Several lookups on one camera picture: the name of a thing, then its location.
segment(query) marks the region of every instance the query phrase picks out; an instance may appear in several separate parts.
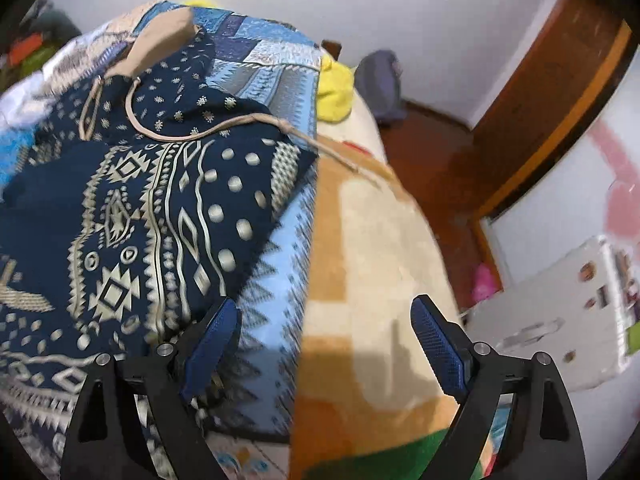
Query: gray backpack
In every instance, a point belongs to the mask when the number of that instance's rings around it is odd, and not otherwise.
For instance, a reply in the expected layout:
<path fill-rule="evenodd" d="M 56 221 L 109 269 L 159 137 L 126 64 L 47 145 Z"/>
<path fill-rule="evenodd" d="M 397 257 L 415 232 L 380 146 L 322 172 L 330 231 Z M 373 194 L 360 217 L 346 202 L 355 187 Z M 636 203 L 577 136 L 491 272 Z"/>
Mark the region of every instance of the gray backpack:
<path fill-rule="evenodd" d="M 355 87 L 378 124 L 390 124 L 406 117 L 400 96 L 400 64 L 391 50 L 377 50 L 358 65 Z"/>

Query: brown floor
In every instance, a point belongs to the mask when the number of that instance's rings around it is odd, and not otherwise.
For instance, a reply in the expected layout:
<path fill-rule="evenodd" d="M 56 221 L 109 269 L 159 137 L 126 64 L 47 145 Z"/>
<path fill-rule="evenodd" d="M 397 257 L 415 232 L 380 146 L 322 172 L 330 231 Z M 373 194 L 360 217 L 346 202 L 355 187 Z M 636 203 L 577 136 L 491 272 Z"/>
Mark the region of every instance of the brown floor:
<path fill-rule="evenodd" d="M 414 110 L 381 134 L 389 164 L 431 225 L 456 301 L 465 310 L 473 305 L 474 274 L 482 261 L 468 220 L 488 187 L 477 170 L 472 136 Z"/>

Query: beige drawstring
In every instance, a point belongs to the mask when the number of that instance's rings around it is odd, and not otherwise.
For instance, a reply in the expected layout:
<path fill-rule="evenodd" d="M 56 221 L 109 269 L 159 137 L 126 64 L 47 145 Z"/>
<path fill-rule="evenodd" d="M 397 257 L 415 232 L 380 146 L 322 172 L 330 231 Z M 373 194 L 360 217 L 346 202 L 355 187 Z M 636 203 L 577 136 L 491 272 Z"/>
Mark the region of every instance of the beige drawstring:
<path fill-rule="evenodd" d="M 98 107 L 100 106 L 100 96 L 102 95 L 102 83 L 103 79 L 98 76 L 94 79 L 94 84 L 91 86 L 91 91 L 84 102 L 82 112 L 80 113 L 80 122 L 78 123 L 78 136 L 81 140 L 91 140 L 95 129 L 95 119 L 98 115 Z M 84 120 L 86 119 L 86 113 L 89 111 L 89 105 L 95 99 L 94 113 L 89 121 L 89 130 L 84 129 Z"/>
<path fill-rule="evenodd" d="M 377 178 L 372 174 L 372 172 L 370 172 L 369 170 L 366 170 L 365 168 L 361 167 L 357 163 L 349 160 L 348 158 L 346 158 L 345 156 L 343 156 L 340 153 L 336 152 L 335 150 L 333 150 L 329 146 L 326 146 L 326 145 L 322 144 L 321 142 L 318 142 L 317 140 L 309 137 L 307 134 L 304 134 L 301 131 L 297 130 L 286 119 L 279 119 L 279 118 L 274 117 L 274 116 L 269 115 L 269 114 L 255 113 L 255 114 L 248 114 L 248 115 L 234 117 L 234 118 L 228 119 L 226 121 L 222 121 L 221 123 L 217 124 L 216 126 L 210 128 L 209 130 L 205 130 L 204 132 L 199 132 L 197 134 L 188 135 L 188 136 L 171 137 L 171 136 L 164 136 L 164 135 L 157 134 L 157 133 L 155 133 L 155 132 L 153 132 L 151 130 L 148 130 L 142 124 L 140 124 L 140 122 L 138 121 L 138 118 L 133 113 L 133 108 L 132 108 L 131 102 L 133 100 L 133 94 L 136 91 L 136 89 L 138 88 L 138 86 L 140 86 L 140 83 L 141 83 L 141 81 L 140 81 L 139 77 L 137 77 L 137 78 L 135 78 L 133 80 L 133 84 L 131 85 L 131 88 L 129 88 L 129 92 L 127 92 L 127 97 L 125 99 L 125 104 L 124 105 L 125 105 L 125 110 L 126 110 L 126 113 L 127 113 L 127 118 L 131 122 L 132 126 L 140 134 L 143 134 L 144 136 L 149 137 L 150 139 L 158 140 L 158 141 L 161 141 L 161 142 L 180 142 L 180 141 L 184 141 L 184 140 L 198 140 L 198 139 L 201 139 L 202 137 L 206 137 L 206 136 L 208 136 L 210 134 L 214 134 L 214 133 L 220 132 L 222 130 L 228 130 L 229 128 L 231 128 L 233 126 L 240 126 L 242 124 L 251 124 L 251 123 L 271 124 L 272 126 L 276 126 L 277 129 L 279 129 L 284 134 L 287 134 L 287 135 L 290 135 L 290 136 L 293 136 L 293 137 L 297 137 L 297 138 L 299 138 L 301 140 L 304 140 L 307 144 L 315 147 L 315 149 L 318 150 L 318 152 L 322 152 L 325 155 L 328 155 L 331 158 L 334 158 L 335 160 L 337 160 L 338 162 L 340 162 L 341 164 L 343 164 L 344 166 L 349 168 L 354 173 L 357 173 L 357 174 L 361 175 L 362 177 L 366 178 L 367 180 L 369 180 L 373 184 L 375 184 L 376 187 L 380 188 L 380 183 L 377 180 Z M 82 113 L 80 115 L 80 124 L 79 124 L 78 131 L 79 131 L 80 138 L 82 140 L 90 140 L 91 136 L 93 135 L 94 127 L 95 127 L 96 113 L 97 113 L 97 110 L 98 110 L 98 105 L 99 105 L 99 102 L 100 102 L 100 96 L 101 95 L 102 95 L 102 78 L 100 76 L 98 76 L 94 80 L 94 85 L 91 88 L 91 92 L 89 93 L 89 96 L 87 97 L 87 100 L 84 103 L 84 107 L 82 108 Z M 88 111 L 89 103 L 94 98 L 95 98 L 95 107 L 94 107 L 94 113 L 93 113 L 92 119 L 91 119 L 90 124 L 89 124 L 90 129 L 89 129 L 88 132 L 85 132 L 85 130 L 84 130 L 84 118 L 86 117 L 86 113 Z"/>

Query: green fabric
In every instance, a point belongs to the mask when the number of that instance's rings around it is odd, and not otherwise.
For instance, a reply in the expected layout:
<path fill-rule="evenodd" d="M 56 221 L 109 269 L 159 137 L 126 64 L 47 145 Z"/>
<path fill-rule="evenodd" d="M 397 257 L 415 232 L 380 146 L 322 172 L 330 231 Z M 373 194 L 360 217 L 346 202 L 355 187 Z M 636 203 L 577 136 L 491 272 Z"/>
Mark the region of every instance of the green fabric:
<path fill-rule="evenodd" d="M 628 353 L 632 354 L 633 352 L 637 352 L 638 350 L 640 350 L 640 322 L 636 323 L 629 330 L 627 330 L 626 336 L 628 338 L 629 345 Z"/>
<path fill-rule="evenodd" d="M 405 446 L 325 462 L 310 469 L 304 480 L 417 480 L 446 434 L 447 430 L 441 430 Z M 481 478 L 478 463 L 470 480 Z"/>
<path fill-rule="evenodd" d="M 20 77 L 25 78 L 36 70 L 40 70 L 57 51 L 58 48 L 51 44 L 41 46 L 20 64 Z"/>

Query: silver bolt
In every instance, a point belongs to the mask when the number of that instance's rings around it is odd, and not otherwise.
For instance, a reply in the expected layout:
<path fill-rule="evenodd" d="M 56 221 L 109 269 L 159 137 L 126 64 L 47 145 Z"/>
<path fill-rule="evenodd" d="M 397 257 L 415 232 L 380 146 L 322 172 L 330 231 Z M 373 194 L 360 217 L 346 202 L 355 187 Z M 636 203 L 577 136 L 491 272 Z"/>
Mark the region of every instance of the silver bolt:
<path fill-rule="evenodd" d="M 100 354 L 97 358 L 95 358 L 95 363 L 98 366 L 104 366 L 109 361 L 111 361 L 111 356 L 109 354 Z"/>
<path fill-rule="evenodd" d="M 173 351 L 174 351 L 174 346 L 171 343 L 162 343 L 156 349 L 156 353 L 160 357 L 167 357 L 168 355 L 171 355 Z"/>
<path fill-rule="evenodd" d="M 487 343 L 479 342 L 474 345 L 474 350 L 478 355 L 489 355 L 491 347 Z"/>
<path fill-rule="evenodd" d="M 543 365 L 548 365 L 551 363 L 551 356 L 544 352 L 538 352 L 536 354 L 536 359 L 540 364 L 543 364 Z"/>

